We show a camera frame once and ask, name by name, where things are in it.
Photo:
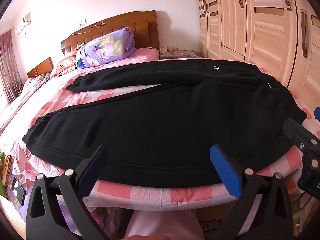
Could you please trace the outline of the orange patterned pillow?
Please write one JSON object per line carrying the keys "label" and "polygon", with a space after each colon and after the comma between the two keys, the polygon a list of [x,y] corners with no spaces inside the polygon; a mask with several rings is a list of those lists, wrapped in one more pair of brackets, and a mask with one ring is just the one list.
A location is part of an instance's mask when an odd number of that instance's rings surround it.
{"label": "orange patterned pillow", "polygon": [[56,78],[61,75],[65,75],[68,72],[75,70],[76,54],[78,50],[84,45],[84,43],[77,46],[74,50],[68,53],[63,60],[61,60],[52,70],[50,78]]}

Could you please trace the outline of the green orange cloth pile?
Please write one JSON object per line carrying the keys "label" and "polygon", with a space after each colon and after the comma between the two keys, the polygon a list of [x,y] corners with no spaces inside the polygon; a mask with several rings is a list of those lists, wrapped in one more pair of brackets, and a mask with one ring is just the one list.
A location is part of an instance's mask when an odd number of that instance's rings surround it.
{"label": "green orange cloth pile", "polygon": [[4,152],[0,153],[0,171],[1,171],[1,196],[7,198],[5,187],[9,185],[10,170],[13,163],[13,158],[10,154],[5,155]]}

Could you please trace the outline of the pink patterned curtain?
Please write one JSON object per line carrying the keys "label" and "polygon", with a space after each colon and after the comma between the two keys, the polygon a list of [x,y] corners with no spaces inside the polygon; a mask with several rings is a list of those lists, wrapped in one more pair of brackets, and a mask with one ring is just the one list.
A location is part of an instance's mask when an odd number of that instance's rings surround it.
{"label": "pink patterned curtain", "polygon": [[10,105],[18,96],[22,78],[17,68],[11,30],[1,35],[1,83],[4,96]]}

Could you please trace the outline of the black sweatpants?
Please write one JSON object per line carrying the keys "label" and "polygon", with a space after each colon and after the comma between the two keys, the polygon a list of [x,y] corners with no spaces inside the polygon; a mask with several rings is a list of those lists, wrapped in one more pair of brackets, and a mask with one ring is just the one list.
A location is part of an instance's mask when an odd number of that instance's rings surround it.
{"label": "black sweatpants", "polygon": [[143,62],[89,73],[67,89],[132,86],[141,90],[39,117],[23,137],[27,149],[69,169],[104,145],[108,160],[101,180],[199,187],[220,182],[209,157],[213,145],[242,167],[259,171],[292,147],[284,121],[302,123],[307,117],[274,77],[237,61]]}

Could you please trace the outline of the light wood wardrobe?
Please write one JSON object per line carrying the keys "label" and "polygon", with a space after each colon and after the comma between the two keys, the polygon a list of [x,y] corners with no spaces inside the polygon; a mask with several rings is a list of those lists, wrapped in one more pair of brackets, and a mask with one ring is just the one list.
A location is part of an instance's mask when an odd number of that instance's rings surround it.
{"label": "light wood wardrobe", "polygon": [[319,17],[308,0],[197,0],[203,57],[251,61],[313,112],[319,107]]}

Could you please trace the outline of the white wall air conditioner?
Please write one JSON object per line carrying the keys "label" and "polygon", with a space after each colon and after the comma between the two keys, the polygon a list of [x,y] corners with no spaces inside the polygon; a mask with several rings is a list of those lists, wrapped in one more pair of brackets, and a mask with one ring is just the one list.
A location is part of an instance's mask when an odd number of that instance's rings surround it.
{"label": "white wall air conditioner", "polygon": [[15,29],[16,36],[19,36],[26,27],[31,24],[31,14],[26,14]]}

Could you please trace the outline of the person's pink trousers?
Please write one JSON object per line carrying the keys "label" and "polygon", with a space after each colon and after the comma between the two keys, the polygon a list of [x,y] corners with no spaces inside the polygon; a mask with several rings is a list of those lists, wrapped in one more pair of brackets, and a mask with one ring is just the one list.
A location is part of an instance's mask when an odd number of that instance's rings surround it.
{"label": "person's pink trousers", "polygon": [[135,211],[125,239],[204,239],[193,210]]}

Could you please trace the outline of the floral covered nightstand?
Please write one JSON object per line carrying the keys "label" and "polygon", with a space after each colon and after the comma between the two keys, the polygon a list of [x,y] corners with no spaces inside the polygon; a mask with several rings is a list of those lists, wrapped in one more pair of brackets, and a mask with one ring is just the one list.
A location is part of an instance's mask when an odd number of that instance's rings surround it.
{"label": "floral covered nightstand", "polygon": [[163,46],[159,51],[159,59],[199,58],[199,52],[194,50],[179,50],[173,46]]}

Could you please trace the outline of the purple floral folded quilt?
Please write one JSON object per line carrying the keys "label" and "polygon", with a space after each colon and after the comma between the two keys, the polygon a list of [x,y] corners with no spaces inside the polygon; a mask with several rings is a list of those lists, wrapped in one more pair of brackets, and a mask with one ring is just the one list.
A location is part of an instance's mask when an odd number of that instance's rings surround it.
{"label": "purple floral folded quilt", "polygon": [[84,69],[125,59],[135,52],[134,34],[125,27],[84,44],[76,54],[76,68]]}

